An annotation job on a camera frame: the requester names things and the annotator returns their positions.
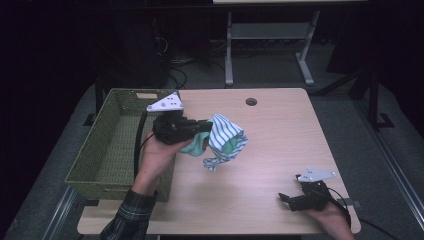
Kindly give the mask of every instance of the towel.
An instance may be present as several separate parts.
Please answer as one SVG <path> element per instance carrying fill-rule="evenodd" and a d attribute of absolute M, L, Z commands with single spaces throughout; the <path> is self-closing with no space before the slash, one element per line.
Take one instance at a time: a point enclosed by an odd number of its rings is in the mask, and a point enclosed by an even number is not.
<path fill-rule="evenodd" d="M 209 147 L 214 158 L 205 158 L 203 164 L 205 168 L 216 171 L 216 166 L 236 158 L 237 154 L 247 143 L 244 130 L 232 123 L 224 115 L 214 114 L 212 119 L 212 130 L 210 133 L 199 133 L 194 137 L 193 142 L 180 152 L 192 156 L 200 156 L 205 152 L 203 141 L 209 137 Z"/>

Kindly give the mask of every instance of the wicker basket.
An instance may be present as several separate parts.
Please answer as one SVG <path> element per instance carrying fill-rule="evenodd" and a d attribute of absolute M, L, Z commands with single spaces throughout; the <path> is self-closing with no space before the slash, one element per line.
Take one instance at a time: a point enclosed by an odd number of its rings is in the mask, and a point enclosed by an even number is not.
<path fill-rule="evenodd" d="M 134 145 L 141 113 L 173 92 L 177 91 L 112 89 L 65 182 L 88 199 L 123 200 L 134 181 Z M 148 114 L 141 141 L 160 114 Z M 158 201 L 168 201 L 173 172 L 174 161 L 158 182 Z"/>

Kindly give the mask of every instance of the wooden table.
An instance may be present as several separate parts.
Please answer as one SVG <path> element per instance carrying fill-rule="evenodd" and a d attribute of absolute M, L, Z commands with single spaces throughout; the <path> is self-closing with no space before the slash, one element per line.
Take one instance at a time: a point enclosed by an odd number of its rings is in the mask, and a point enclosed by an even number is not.
<path fill-rule="evenodd" d="M 334 171 L 325 180 L 344 198 L 348 193 L 311 102 L 303 89 L 183 90 L 184 115 L 208 119 L 220 113 L 242 127 L 249 142 L 236 159 L 216 172 L 203 167 L 205 157 L 178 154 L 170 200 L 157 203 L 149 234 L 313 234 L 322 232 L 301 212 L 291 212 L 278 198 L 303 195 L 295 174 L 308 167 Z M 246 99 L 257 105 L 249 106 Z M 78 224 L 82 234 L 99 234 L 114 217 L 120 201 L 101 200 L 85 207 Z M 360 223 L 350 207 L 352 231 Z"/>

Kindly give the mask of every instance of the sleeve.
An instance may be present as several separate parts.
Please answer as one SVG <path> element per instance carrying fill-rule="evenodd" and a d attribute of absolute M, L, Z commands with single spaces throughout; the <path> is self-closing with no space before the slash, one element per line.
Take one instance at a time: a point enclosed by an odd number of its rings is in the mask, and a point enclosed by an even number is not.
<path fill-rule="evenodd" d="M 115 218 L 100 233 L 102 240 L 144 240 L 156 196 L 128 190 Z"/>

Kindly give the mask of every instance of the striped cloth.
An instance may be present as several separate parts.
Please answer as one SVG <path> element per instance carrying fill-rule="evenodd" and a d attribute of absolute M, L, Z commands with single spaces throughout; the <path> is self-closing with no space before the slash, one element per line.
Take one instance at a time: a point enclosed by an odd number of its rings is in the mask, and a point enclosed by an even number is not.
<path fill-rule="evenodd" d="M 203 160 L 205 168 L 216 171 L 216 166 L 236 158 L 247 143 L 244 130 L 224 115 L 215 114 L 209 136 L 209 147 L 216 157 Z"/>

